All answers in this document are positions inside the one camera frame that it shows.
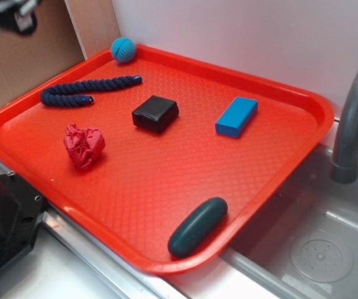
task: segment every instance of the cardboard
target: cardboard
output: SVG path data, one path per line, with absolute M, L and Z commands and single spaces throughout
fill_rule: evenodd
M 120 37 L 111 0 L 65 0 L 85 59 Z
M 41 2 L 36 17 L 30 37 L 0 32 L 0 108 L 84 60 L 64 1 Z

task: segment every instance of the green soap bar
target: green soap bar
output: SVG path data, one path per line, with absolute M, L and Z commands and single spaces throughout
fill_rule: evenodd
M 220 197 L 199 205 L 174 231 L 168 250 L 176 258 L 189 256 L 228 213 L 228 204 Z

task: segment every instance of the blue rectangular sponge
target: blue rectangular sponge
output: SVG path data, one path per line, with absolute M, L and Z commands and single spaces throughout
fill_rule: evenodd
M 230 137 L 239 137 L 257 110 L 258 102 L 256 100 L 235 98 L 215 123 L 216 132 Z

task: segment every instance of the braided rope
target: braided rope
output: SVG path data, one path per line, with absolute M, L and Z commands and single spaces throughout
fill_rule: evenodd
M 90 105 L 94 99 L 89 95 L 78 95 L 76 93 L 120 90 L 141 82 L 141 76 L 125 76 L 107 80 L 57 84 L 42 91 L 41 102 L 52 107 L 80 107 Z

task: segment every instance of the black block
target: black block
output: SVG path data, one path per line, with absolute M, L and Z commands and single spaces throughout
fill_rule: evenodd
M 153 95 L 132 112 L 133 124 L 139 128 L 162 133 L 179 115 L 175 101 Z

